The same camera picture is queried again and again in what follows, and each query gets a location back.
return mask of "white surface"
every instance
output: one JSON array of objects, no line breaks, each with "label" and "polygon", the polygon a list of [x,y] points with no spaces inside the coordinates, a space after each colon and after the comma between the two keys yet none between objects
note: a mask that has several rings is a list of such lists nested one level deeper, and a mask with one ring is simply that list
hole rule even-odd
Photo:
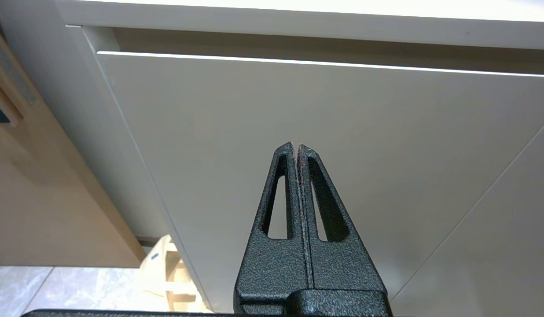
[{"label": "white surface", "polygon": [[152,4],[161,6],[197,6],[258,8],[310,12],[425,16],[433,18],[478,18],[544,22],[544,0],[68,0],[108,2],[113,4]]},{"label": "white surface", "polygon": [[0,266],[0,317],[19,317],[52,267]]},{"label": "white surface", "polygon": [[57,2],[63,20],[81,26],[544,49],[544,1]]},{"label": "white surface", "polygon": [[117,107],[101,94],[53,0],[0,0],[8,43],[65,132],[138,236],[168,229],[160,198]]},{"label": "white surface", "polygon": [[544,317],[544,128],[392,309],[396,316]]},{"label": "white surface", "polygon": [[[118,118],[123,118],[123,114],[121,114],[121,110],[119,109],[119,105],[117,101],[115,100],[115,97],[113,96],[111,88],[105,81],[105,76],[103,74],[103,71],[101,70],[101,68],[99,67],[99,64],[97,63],[96,53],[95,53],[95,51],[98,49],[104,49],[104,50],[105,49],[112,49],[112,50],[119,49],[117,42],[115,42],[115,40],[111,38],[113,36],[111,30],[107,28],[97,28],[94,26],[86,26],[86,27],[67,26],[67,29],[72,35],[78,50],[81,52],[82,59],[85,62],[86,66],[88,67],[88,70],[90,74],[92,75],[93,81],[95,82],[95,84],[97,84],[99,94],[103,100],[104,109],[114,114],[117,113]],[[125,122],[125,120],[123,120],[122,124],[123,124],[123,128],[125,128],[125,130],[129,133],[129,127],[127,126],[127,123]],[[156,198],[149,201],[149,203],[151,204],[151,207],[156,207],[156,210],[159,212],[158,214],[154,214],[152,212],[153,209],[139,210],[135,219],[139,221],[144,221],[146,218],[149,218],[149,217],[156,217],[154,219],[156,221],[160,221],[161,219],[164,219],[165,223],[169,224],[169,225],[165,225],[166,231],[171,233],[171,235],[174,238],[174,241],[176,241],[177,249],[179,249],[179,253],[182,255],[187,269],[194,272],[194,268],[192,267],[188,259],[187,253],[182,247],[179,233],[176,231],[175,225],[172,224],[172,219],[168,215],[168,211],[166,210],[165,205],[155,187],[155,184],[153,183],[151,173],[149,173],[149,171],[144,165],[143,158],[141,157],[141,154],[139,153],[139,149],[137,149],[135,140],[133,139],[130,133],[128,134],[128,136],[129,136],[129,141],[133,144],[133,147],[136,149],[135,151],[139,155],[139,160],[141,161],[141,164],[143,165],[143,167],[140,170],[137,170],[135,172],[141,175],[142,181],[145,185],[149,185],[143,188],[143,195],[150,197],[151,199]],[[197,282],[197,275],[193,274],[193,279]]]},{"label": "white surface", "polygon": [[99,61],[214,311],[231,311],[282,143],[321,154],[393,297],[544,124],[544,77],[103,52]]},{"label": "white surface", "polygon": [[139,269],[55,267],[25,311],[168,311],[165,299],[143,291],[139,276]]}]

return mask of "white cabinet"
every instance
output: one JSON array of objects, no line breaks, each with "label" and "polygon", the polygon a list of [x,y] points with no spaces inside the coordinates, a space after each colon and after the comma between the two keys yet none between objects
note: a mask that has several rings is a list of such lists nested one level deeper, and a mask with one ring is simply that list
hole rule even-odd
[{"label": "white cabinet", "polygon": [[544,128],[392,309],[396,316],[544,316]]},{"label": "white cabinet", "polygon": [[392,299],[544,126],[539,75],[125,52],[97,59],[214,311],[232,309],[277,146],[304,143],[321,155]]}]

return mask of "textured black plastic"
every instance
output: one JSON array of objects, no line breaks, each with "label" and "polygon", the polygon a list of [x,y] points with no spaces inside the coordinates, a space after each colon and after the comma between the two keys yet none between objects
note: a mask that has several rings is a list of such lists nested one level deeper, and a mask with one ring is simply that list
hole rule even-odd
[{"label": "textured black plastic", "polygon": [[[286,175],[288,239],[267,236],[278,178]],[[328,241],[318,236],[313,189]],[[391,316],[387,290],[319,155],[286,143],[272,157],[237,276],[235,313]]]}]

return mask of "white drawer front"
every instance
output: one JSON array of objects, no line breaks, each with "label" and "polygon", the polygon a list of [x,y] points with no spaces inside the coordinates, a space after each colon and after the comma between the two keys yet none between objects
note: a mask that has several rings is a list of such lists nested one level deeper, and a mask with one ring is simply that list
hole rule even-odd
[{"label": "white drawer front", "polygon": [[98,58],[215,311],[284,142],[321,155],[391,299],[544,124],[544,76]]}]

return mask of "wooden panel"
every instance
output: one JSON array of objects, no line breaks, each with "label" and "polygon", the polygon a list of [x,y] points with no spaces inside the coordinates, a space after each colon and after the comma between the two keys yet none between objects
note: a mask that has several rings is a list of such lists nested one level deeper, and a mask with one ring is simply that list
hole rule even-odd
[{"label": "wooden panel", "polygon": [[105,94],[110,89],[81,27],[65,26],[55,0],[0,0],[0,20],[10,48],[131,231],[168,234],[161,198],[121,112]]},{"label": "wooden panel", "polygon": [[544,76],[99,52],[215,311],[274,149],[317,150],[393,297],[544,124]]},{"label": "wooden panel", "polygon": [[144,252],[0,36],[0,265],[136,267]]}]

